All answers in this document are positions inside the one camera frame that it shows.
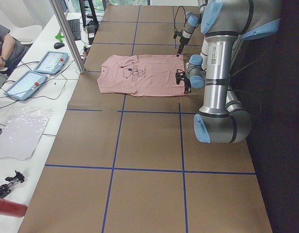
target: pink cloth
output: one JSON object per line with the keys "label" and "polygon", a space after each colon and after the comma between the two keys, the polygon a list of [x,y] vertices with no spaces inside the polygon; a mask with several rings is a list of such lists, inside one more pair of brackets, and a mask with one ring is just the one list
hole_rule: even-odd
{"label": "pink cloth", "polygon": [[176,84],[177,69],[184,70],[183,56],[113,55],[101,65],[98,85],[101,93],[132,96],[184,95],[184,82]]}

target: window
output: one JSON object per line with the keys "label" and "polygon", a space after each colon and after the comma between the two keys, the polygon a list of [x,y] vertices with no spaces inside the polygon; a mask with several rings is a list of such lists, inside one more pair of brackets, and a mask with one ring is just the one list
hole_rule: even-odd
{"label": "window", "polygon": [[[80,12],[79,0],[71,0],[74,11]],[[99,10],[103,10],[102,0],[92,0],[93,5],[98,13]],[[149,5],[149,0],[109,0],[113,5]]]}

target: t-shirt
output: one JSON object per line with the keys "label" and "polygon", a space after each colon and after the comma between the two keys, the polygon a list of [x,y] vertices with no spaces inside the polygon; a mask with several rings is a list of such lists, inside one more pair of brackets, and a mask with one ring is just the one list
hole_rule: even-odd
{"label": "t-shirt", "polygon": [[180,96],[184,82],[176,84],[177,69],[184,70],[182,55],[113,55],[101,65],[98,85],[101,93]]}
{"label": "t-shirt", "polygon": [[[0,25],[0,55],[2,53],[2,45],[4,37],[10,32],[9,29],[5,28],[4,26]],[[13,61],[19,58],[24,52],[26,52],[29,48],[19,41],[16,40],[14,50],[10,57],[7,60],[6,66],[8,67]]]}

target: blue tablet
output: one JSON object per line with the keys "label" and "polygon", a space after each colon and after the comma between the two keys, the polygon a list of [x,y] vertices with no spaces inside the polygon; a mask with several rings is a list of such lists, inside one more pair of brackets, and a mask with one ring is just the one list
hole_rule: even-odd
{"label": "blue tablet", "polygon": [[68,59],[66,52],[48,51],[37,64],[34,71],[41,74],[58,73]]}
{"label": "blue tablet", "polygon": [[45,83],[46,79],[45,74],[27,71],[4,94],[16,100],[26,100]]}

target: grey shirt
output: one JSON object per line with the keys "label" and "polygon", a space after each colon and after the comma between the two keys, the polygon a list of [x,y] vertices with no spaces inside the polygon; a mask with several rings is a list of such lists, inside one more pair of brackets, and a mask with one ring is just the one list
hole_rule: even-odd
{"label": "grey shirt", "polygon": [[[2,53],[2,45],[3,45],[3,39],[4,37],[10,32],[9,29],[5,28],[4,26],[0,25],[0,55]],[[16,40],[14,50],[10,57],[7,60],[6,66],[11,64],[13,61],[15,61],[17,58],[19,58],[23,53],[25,53],[28,50],[28,47],[21,44],[19,41]]]}

